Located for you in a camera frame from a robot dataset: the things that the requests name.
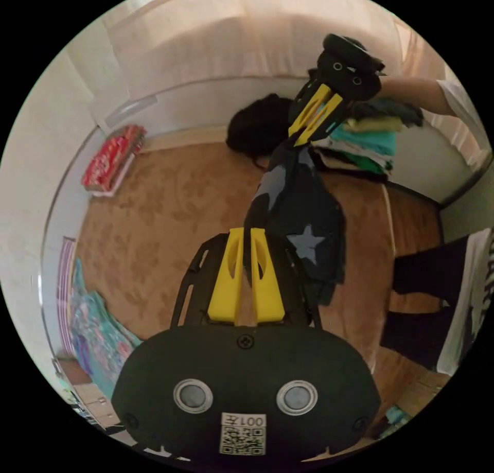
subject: white t-shirt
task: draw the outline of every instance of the white t-shirt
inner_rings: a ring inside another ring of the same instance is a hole
[[[438,80],[437,83],[443,89],[449,106],[472,132],[479,147],[481,149],[489,149],[489,138],[467,91],[462,85],[448,80]]]
[[[479,147],[488,149],[489,139],[467,91],[454,82],[446,80],[437,82],[443,89],[449,106],[472,132]],[[462,325],[455,325],[455,319],[453,319],[437,365],[439,372],[453,375],[457,370],[463,347],[469,347],[472,340],[477,337],[484,315],[491,303],[493,291],[494,234],[492,229],[487,229],[474,233],[468,238],[462,290],[455,310],[455,317],[458,319],[462,318],[461,314],[467,309],[471,310],[471,334],[465,333]]]

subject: black pants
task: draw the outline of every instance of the black pants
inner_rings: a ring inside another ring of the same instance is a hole
[[[449,307],[435,313],[388,312],[381,346],[434,370],[451,325],[463,278],[468,236],[440,247],[397,257],[393,290],[427,293]]]

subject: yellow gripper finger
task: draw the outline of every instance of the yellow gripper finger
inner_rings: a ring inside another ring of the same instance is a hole
[[[342,101],[343,98],[339,94],[332,92],[327,85],[322,84],[288,130],[288,134],[293,135],[300,128],[306,127],[294,147],[305,145],[319,125]]]
[[[257,323],[282,322],[285,309],[264,230],[251,229],[252,300]]]
[[[214,322],[237,319],[243,275],[243,228],[230,230],[207,314]]]

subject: person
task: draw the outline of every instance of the person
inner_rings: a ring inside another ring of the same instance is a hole
[[[439,115],[460,118],[482,147],[488,137],[465,89],[454,82],[381,77],[377,97],[390,97]],[[445,245],[395,259],[393,289],[446,301],[436,313],[387,314],[381,346],[426,368],[452,375],[482,326],[494,294],[493,225]]]

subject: qr code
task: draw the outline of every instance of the qr code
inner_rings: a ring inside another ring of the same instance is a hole
[[[221,428],[222,454],[236,456],[262,456],[266,451],[266,429],[255,427]]]

